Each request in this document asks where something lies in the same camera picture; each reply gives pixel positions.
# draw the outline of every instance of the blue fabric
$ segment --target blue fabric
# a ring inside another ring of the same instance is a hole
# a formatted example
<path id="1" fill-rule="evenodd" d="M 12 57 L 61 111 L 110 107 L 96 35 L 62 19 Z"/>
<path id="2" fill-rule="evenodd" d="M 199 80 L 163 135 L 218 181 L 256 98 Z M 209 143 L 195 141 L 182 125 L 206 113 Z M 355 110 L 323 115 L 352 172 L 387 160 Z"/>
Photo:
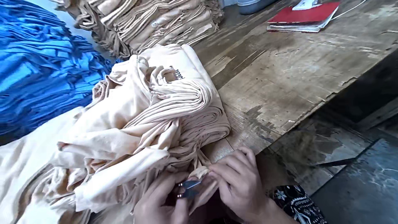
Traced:
<path id="1" fill-rule="evenodd" d="M 22 137 L 92 100 L 112 64 L 43 8 L 0 0 L 0 135 Z"/>

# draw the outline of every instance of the stained wood surface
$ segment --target stained wood surface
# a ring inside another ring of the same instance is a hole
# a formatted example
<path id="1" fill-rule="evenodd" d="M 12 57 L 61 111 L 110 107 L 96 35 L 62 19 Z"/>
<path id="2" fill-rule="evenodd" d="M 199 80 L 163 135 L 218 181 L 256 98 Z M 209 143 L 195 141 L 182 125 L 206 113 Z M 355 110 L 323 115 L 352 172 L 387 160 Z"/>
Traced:
<path id="1" fill-rule="evenodd" d="M 361 1 L 342 1 L 336 15 Z M 298 2 L 250 16 L 226 7 L 220 30 L 193 47 L 219 91 L 233 149 L 259 153 L 398 47 L 395 0 L 367 0 L 320 33 L 267 32 L 268 19 Z"/>

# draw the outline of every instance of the wood grain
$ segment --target wood grain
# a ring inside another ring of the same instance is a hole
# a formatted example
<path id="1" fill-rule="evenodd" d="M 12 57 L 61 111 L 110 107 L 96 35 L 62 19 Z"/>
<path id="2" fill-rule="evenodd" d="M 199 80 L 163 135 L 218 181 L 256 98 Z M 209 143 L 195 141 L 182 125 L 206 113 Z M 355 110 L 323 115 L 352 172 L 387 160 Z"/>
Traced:
<path id="1" fill-rule="evenodd" d="M 336 15 L 359 4 L 346 0 Z M 226 8 L 215 35 L 194 46 L 232 125 L 232 148 L 258 153 L 398 48 L 398 3 L 369 0 L 320 33 L 267 32 L 267 20 L 298 1 L 250 16 Z"/>

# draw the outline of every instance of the floor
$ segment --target floor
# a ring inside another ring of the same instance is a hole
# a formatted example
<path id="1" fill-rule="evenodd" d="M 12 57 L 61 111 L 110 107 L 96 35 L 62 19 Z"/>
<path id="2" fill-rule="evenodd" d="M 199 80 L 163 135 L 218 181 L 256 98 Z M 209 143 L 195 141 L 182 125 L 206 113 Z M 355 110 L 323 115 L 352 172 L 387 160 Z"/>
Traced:
<path id="1" fill-rule="evenodd" d="M 265 189 L 299 183 L 330 224 L 398 223 L 398 116 L 355 131 L 316 112 L 257 155 Z"/>

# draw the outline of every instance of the finger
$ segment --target finger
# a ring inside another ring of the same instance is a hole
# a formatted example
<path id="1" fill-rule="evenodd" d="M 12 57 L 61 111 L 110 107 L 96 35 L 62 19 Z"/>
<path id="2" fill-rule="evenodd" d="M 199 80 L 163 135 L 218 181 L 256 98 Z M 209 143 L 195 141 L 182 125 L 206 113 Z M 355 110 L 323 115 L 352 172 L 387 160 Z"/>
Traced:
<path id="1" fill-rule="evenodd" d="M 244 175 L 249 171 L 249 167 L 233 155 L 228 155 L 218 160 L 217 163 L 228 165 L 241 175 Z"/>
<path id="2" fill-rule="evenodd" d="M 232 187 L 237 187 L 242 182 L 241 175 L 225 164 L 215 163 L 210 165 L 209 169 L 220 175 Z"/>
<path id="3" fill-rule="evenodd" d="M 253 167 L 253 165 L 249 162 L 249 159 L 241 150 L 236 150 L 231 155 L 235 156 L 238 160 L 243 162 L 247 167 Z"/>
<path id="4" fill-rule="evenodd" d="M 214 177 L 217 180 L 220 191 L 220 198 L 224 200 L 226 198 L 231 198 L 231 189 L 228 186 L 228 183 L 224 180 L 224 178 L 212 171 L 210 171 L 209 176 Z"/>
<path id="5" fill-rule="evenodd" d="M 167 195 L 173 190 L 176 183 L 182 182 L 188 177 L 187 172 L 175 173 L 167 176 L 152 192 L 149 196 L 148 202 L 155 205 L 161 206 L 165 203 Z"/>
<path id="6" fill-rule="evenodd" d="M 188 223 L 188 199 L 177 199 L 176 207 L 172 214 L 172 223 L 185 224 Z"/>
<path id="7" fill-rule="evenodd" d="M 253 152 L 253 150 L 249 149 L 248 147 L 242 146 L 239 148 L 244 154 L 246 154 L 247 158 L 249 159 L 249 162 L 254 166 L 257 167 L 256 164 L 256 156 Z"/>
<path id="8" fill-rule="evenodd" d="M 159 175 L 149 186 L 148 190 L 145 192 L 142 199 L 149 198 L 149 196 L 153 193 L 153 191 L 162 183 L 171 173 L 165 171 L 161 175 Z"/>

